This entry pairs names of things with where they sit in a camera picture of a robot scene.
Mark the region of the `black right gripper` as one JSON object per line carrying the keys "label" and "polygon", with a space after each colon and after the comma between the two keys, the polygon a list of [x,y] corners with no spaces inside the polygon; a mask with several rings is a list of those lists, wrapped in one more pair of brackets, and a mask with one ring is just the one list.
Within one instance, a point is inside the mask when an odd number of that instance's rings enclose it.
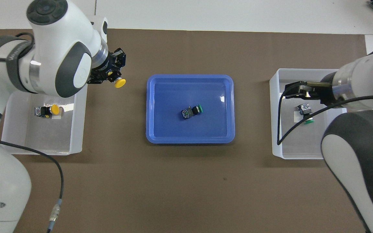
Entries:
{"label": "black right gripper", "polygon": [[331,105],[336,103],[336,99],[333,95],[333,78],[336,73],[330,73],[326,75],[321,81],[306,81],[306,82],[294,82],[285,85],[285,98],[307,98],[306,92],[299,92],[301,86],[312,87],[313,91],[310,91],[310,99],[319,100],[323,105]]}

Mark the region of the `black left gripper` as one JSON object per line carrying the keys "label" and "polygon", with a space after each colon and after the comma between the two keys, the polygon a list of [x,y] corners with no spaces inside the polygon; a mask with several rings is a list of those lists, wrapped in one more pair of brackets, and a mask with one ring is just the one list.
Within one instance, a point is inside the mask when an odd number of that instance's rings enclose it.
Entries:
{"label": "black left gripper", "polygon": [[104,81],[115,82],[121,79],[121,68],[126,65],[126,54],[122,48],[109,52],[105,61],[96,68],[92,68],[88,84],[102,84]]}

